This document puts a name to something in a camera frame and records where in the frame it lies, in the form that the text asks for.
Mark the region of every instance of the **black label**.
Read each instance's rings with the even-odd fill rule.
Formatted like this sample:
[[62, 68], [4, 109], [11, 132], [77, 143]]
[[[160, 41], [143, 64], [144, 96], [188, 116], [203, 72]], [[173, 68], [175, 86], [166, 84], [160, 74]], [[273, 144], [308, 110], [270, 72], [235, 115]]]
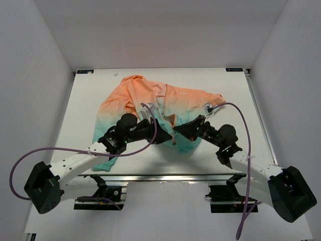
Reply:
[[226, 72], [243, 72], [242, 68], [225, 68]]
[[84, 69], [84, 70], [77, 70], [77, 74], [93, 74], [93, 69]]

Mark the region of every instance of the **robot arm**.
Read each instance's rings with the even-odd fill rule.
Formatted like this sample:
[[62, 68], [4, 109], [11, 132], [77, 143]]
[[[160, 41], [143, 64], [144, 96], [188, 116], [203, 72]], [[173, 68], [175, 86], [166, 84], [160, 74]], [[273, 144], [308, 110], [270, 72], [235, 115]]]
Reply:
[[[202, 138], [219, 147], [216, 155], [221, 164], [231, 169], [247, 173], [247, 153], [236, 145], [238, 138], [231, 125], [223, 125], [216, 130], [200, 115], [194, 121], [175, 127], [174, 130], [190, 141]], [[153, 144], [171, 140], [156, 120], [157, 135]], [[46, 165], [36, 164], [25, 185], [39, 213], [55, 208], [60, 201], [80, 196], [99, 197], [99, 191], [106, 188], [104, 180], [98, 175], [78, 176], [95, 165], [105, 162], [98, 153], [119, 155], [126, 150], [127, 143], [139, 140], [152, 140], [155, 129], [153, 122], [143, 121], [137, 124], [136, 116], [125, 114], [86, 151], [88, 154], [76, 154], [68, 159]], [[226, 184], [232, 197], [245, 196], [247, 178], [245, 174], [236, 174]], [[250, 197], [272, 207], [289, 222], [295, 221], [307, 210], [316, 205], [316, 199], [300, 172], [289, 167], [283, 169], [267, 165], [258, 160], [251, 162]]]

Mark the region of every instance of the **cable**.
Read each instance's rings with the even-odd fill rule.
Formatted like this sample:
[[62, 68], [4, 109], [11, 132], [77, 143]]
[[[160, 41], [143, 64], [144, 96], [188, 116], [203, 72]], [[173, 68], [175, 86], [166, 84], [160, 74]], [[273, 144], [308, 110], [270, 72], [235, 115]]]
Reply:
[[248, 149], [248, 159], [247, 159], [247, 186], [246, 186], [246, 194], [245, 194], [245, 202], [244, 202], [244, 208], [243, 208], [243, 213], [242, 213], [242, 219], [241, 219], [241, 222], [240, 222], [240, 225], [237, 229], [237, 232], [236, 232], [236, 237], [235, 239], [236, 240], [239, 240], [240, 239], [240, 236], [241, 236], [241, 233], [242, 233], [242, 229], [243, 229], [243, 225], [244, 225], [244, 221], [245, 219], [247, 218], [246, 216], [246, 210], [247, 210], [247, 206], [248, 206], [248, 200], [249, 200], [249, 194], [250, 194], [250, 182], [251, 182], [251, 139], [250, 139], [250, 132], [249, 132], [249, 128], [247, 126], [247, 123], [246, 123], [246, 120], [244, 118], [244, 115], [242, 113], [242, 111], [240, 110], [239, 107], [237, 107], [237, 105], [233, 104], [233, 103], [230, 103], [230, 102], [226, 102], [226, 103], [223, 103], [223, 104], [220, 104], [220, 105], [217, 105], [215, 107], [213, 107], [213, 110], [221, 107], [221, 106], [224, 106], [224, 105], [232, 105], [233, 107], [235, 107], [241, 117], [242, 117], [242, 120], [244, 122], [244, 126], [245, 126], [245, 130], [246, 130], [246, 135], [247, 135], [247, 140], [248, 140], [248, 145], [249, 145], [249, 149]]
[[[154, 122], [154, 128], [155, 128], [155, 132], [154, 132], [154, 136], [152, 137], [151, 141], [146, 145], [144, 146], [143, 148], [139, 149], [138, 151], [135, 151], [135, 152], [132, 152], [132, 153], [127, 153], [127, 154], [119, 154], [119, 155], [114, 155], [114, 154], [106, 154], [106, 153], [99, 153], [99, 152], [91, 152], [92, 155], [97, 155], [97, 156], [104, 156], [104, 157], [128, 157], [128, 156], [132, 156], [134, 154], [137, 154], [139, 152], [142, 152], [144, 151], [147, 147], [149, 147], [155, 140], [156, 138], [156, 135], [157, 135], [157, 123], [156, 123], [156, 118], [153, 114], [153, 112], [151, 111], [151, 109], [144, 103], [141, 103], [142, 106], [146, 107], [147, 110], [149, 111], [149, 113], [151, 114], [151, 117], [153, 119], [153, 122]], [[10, 171], [10, 175], [9, 175], [9, 186], [10, 186], [10, 189], [11, 189], [11, 192], [18, 198], [22, 199], [22, 200], [30, 200], [30, 198], [28, 197], [23, 197], [21, 195], [19, 195], [14, 186], [13, 186], [13, 176], [14, 176], [14, 172], [15, 172], [15, 169], [17, 167], [17, 165], [24, 159], [26, 158], [27, 156], [31, 155], [32, 153], [35, 153], [35, 152], [39, 152], [39, 151], [47, 151], [47, 150], [57, 150], [57, 151], [67, 151], [67, 152], [77, 152], [77, 153], [80, 153], [80, 154], [88, 154], [88, 151], [85, 151], [85, 150], [78, 150], [78, 149], [71, 149], [71, 148], [62, 148], [62, 147], [42, 147], [42, 148], [38, 148], [38, 149], [35, 149], [33, 151], [30, 151], [26, 154], [24, 154], [22, 157], [20, 157], [16, 163], [14, 164], [14, 166], [12, 167], [11, 171]]]
[[78, 197], [79, 199], [84, 199], [84, 200], [106, 200], [108, 202], [111, 202], [112, 204], [115, 205], [115, 207], [118, 208], [118, 210], [121, 210], [121, 208], [113, 201], [113, 200], [110, 200], [110, 198], [107, 198], [107, 197]]

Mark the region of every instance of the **garment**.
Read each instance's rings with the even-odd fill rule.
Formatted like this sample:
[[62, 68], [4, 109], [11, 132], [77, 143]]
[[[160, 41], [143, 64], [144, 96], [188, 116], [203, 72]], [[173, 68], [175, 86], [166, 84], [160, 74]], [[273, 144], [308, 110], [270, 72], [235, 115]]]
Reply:
[[[210, 94], [203, 90], [174, 87], [161, 82], [148, 81], [141, 75], [124, 78], [110, 96], [101, 104], [94, 130], [93, 142], [102, 137], [106, 131], [116, 125], [125, 113], [132, 113], [142, 120], [140, 103], [152, 103], [156, 106], [154, 115], [163, 130], [173, 136], [173, 140], [164, 145], [177, 148], [184, 153], [194, 149], [200, 142], [190, 142], [174, 131], [175, 126], [188, 123], [198, 115], [205, 115], [204, 104], [224, 103], [220, 94]], [[109, 171], [116, 158], [94, 167], [95, 170]]]

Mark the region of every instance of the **gray wall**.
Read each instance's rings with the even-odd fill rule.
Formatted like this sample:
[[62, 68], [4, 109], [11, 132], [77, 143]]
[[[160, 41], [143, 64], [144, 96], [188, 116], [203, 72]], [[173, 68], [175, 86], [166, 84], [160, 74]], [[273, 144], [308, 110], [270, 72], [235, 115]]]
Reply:
[[[72, 85], [72, 72], [32, 0], [4, 0], [0, 7], [0, 234], [20, 240], [31, 203], [9, 189], [9, 172], [29, 150], [55, 143]], [[39, 153], [18, 166], [14, 186], [23, 186]]]
[[304, 175], [319, 204], [307, 214], [321, 240], [321, 1], [289, 0], [252, 70], [278, 161]]
[[35, 0], [73, 70], [251, 67], [287, 0]]

